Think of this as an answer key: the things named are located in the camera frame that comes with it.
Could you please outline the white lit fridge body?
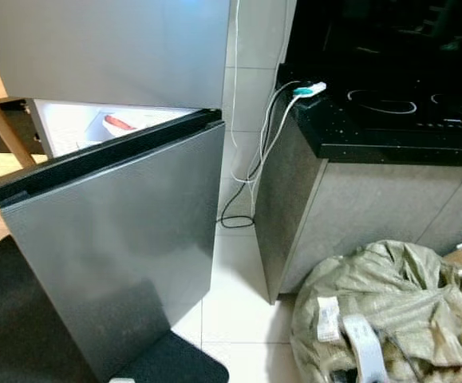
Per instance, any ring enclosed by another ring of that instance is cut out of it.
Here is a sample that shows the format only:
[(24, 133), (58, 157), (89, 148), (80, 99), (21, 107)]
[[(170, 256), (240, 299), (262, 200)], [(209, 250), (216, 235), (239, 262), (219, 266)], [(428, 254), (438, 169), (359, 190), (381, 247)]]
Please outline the white lit fridge body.
[(115, 138), (95, 134), (93, 121), (100, 113), (137, 112), (146, 114), (148, 128), (182, 116), (189, 116), (195, 109), (183, 107), (146, 107), (138, 105), (92, 105), (92, 103), (34, 99), (34, 105), (42, 123), (41, 138), (49, 146), (49, 156), (66, 156), (76, 150), (88, 148)]

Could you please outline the grey green woven sack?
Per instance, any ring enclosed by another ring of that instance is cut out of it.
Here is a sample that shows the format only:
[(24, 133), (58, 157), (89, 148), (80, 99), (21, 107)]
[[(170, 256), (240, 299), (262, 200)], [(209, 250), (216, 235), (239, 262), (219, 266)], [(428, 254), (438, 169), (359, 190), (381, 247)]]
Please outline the grey green woven sack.
[(353, 371), (353, 347), (328, 307), (360, 314), (383, 350), (388, 379), (462, 383), (462, 265), (412, 242), (369, 242), (321, 260), (294, 302), (291, 347), (303, 383)]

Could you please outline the white sack label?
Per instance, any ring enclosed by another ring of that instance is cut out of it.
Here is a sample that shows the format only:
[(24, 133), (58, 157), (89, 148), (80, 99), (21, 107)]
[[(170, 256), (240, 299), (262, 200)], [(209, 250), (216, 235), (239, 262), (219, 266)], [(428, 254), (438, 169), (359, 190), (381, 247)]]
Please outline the white sack label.
[(318, 297), (318, 342), (339, 342), (342, 337), (340, 306), (337, 297)]

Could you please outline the white teal charger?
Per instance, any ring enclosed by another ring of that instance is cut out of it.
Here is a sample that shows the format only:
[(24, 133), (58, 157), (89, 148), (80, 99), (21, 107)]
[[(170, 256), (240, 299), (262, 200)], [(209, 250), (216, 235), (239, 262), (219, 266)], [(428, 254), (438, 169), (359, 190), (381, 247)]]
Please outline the white teal charger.
[(297, 98), (311, 98), (326, 90), (328, 85), (324, 81), (317, 81), (308, 86), (299, 86), (292, 91), (292, 96)]

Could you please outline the reddish long sweet potato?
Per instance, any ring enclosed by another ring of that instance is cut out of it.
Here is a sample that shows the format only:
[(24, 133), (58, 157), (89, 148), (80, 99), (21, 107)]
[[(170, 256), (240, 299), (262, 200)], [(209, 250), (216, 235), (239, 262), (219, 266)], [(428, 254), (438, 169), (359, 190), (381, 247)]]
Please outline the reddish long sweet potato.
[(102, 124), (114, 137), (131, 134), (131, 132), (139, 130), (135, 124), (129, 123), (127, 120), (122, 120), (122, 118), (118, 118), (114, 114), (106, 114), (103, 117)]

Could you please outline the wide white bowl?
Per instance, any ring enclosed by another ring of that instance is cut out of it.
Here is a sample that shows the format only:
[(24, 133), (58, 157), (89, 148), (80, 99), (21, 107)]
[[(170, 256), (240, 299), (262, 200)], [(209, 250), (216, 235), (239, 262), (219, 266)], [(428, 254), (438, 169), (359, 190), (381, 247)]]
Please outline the wide white bowl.
[(139, 130), (142, 131), (145, 128), (149, 127), (150, 120), (147, 118), (146, 114), (143, 113), (137, 113), (137, 112), (109, 112), (109, 113), (100, 113), (99, 116), (96, 118), (96, 120), (93, 121), (93, 128), (95, 128), (95, 134), (99, 137), (106, 137), (106, 138), (117, 138), (114, 137), (113, 135), (110, 134), (104, 128), (104, 125), (102, 124), (103, 117), (106, 116), (106, 114), (114, 114), (114, 116), (117, 116), (118, 118), (122, 118), (122, 120), (127, 120), (129, 123), (135, 124)]

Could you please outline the grey steel freezer door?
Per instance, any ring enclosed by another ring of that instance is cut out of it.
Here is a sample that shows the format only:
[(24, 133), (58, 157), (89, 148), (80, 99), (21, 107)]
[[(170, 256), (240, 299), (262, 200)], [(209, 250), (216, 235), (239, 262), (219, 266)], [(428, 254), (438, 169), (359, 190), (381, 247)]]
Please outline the grey steel freezer door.
[(0, 0), (9, 95), (217, 109), (231, 0)]

